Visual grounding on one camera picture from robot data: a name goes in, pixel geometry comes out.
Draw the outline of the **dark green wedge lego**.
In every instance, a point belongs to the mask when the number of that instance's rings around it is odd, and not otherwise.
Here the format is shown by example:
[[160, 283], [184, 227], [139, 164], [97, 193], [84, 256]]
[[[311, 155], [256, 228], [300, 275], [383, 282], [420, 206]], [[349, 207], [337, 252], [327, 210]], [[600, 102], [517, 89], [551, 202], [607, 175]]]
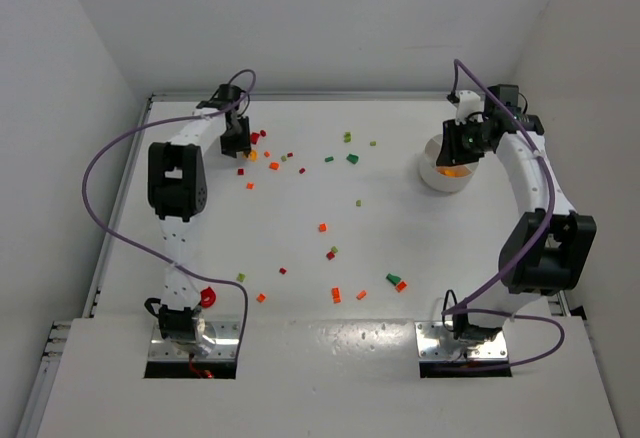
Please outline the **dark green wedge lego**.
[[393, 285], [397, 286], [401, 282], [401, 278], [399, 276], [388, 274], [386, 279]]

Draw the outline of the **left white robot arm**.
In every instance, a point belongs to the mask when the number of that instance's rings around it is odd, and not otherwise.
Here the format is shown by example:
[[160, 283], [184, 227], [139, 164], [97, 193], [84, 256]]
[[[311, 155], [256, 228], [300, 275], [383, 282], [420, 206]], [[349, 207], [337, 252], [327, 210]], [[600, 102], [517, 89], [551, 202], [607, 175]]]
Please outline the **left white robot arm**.
[[[169, 258], [164, 290], [154, 310], [163, 340], [189, 355], [204, 353], [206, 322], [202, 311], [213, 292], [201, 288], [184, 270], [192, 266], [200, 215], [208, 201], [204, 155], [215, 141], [221, 154], [236, 158], [251, 152], [246, 91], [222, 84], [200, 102], [193, 118], [178, 133], [148, 148], [147, 198], [160, 225]], [[224, 112], [225, 128], [215, 136], [213, 113]]]

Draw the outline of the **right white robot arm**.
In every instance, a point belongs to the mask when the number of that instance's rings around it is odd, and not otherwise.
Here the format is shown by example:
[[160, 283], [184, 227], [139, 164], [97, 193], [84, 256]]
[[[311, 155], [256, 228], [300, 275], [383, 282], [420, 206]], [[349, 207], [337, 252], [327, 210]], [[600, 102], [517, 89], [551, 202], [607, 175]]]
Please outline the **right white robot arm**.
[[542, 122], [528, 113], [517, 86], [492, 86], [486, 97], [453, 90], [447, 99], [456, 116], [443, 124], [437, 165], [476, 164], [493, 153], [520, 215], [500, 250], [497, 274], [443, 311], [454, 338], [485, 341], [529, 303], [576, 287], [597, 226], [562, 191], [546, 154]]

